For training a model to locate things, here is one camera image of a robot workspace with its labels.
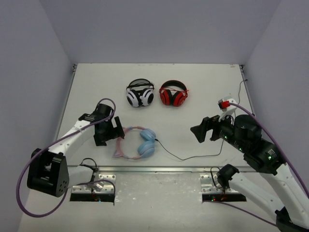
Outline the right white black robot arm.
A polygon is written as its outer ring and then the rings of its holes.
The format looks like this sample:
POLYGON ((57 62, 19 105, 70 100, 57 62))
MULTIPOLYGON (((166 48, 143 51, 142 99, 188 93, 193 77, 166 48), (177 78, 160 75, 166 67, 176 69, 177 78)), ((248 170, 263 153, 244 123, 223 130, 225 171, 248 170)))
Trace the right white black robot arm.
POLYGON ((205 117, 200 125, 191 127, 199 143, 206 133, 212 132, 211 141, 223 139, 243 153, 246 163, 259 173, 276 192, 264 191, 247 179, 231 164, 217 172, 217 182, 223 189, 233 189, 264 210, 281 232, 307 232, 309 230, 309 199, 293 178, 287 161, 279 148, 262 138, 262 127, 249 115, 205 117))

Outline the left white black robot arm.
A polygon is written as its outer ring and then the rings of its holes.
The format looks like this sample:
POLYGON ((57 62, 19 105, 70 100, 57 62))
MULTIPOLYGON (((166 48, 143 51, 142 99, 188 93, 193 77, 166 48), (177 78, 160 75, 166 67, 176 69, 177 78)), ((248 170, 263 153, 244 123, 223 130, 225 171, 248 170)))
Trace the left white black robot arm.
POLYGON ((60 197, 73 186, 92 182, 94 167, 85 164, 69 167, 68 160, 89 139, 94 139, 96 146, 106 146, 109 140, 124 138, 120 118, 114 112, 110 106, 99 103, 92 113, 81 115, 51 146, 36 149, 31 155, 27 187, 60 197))

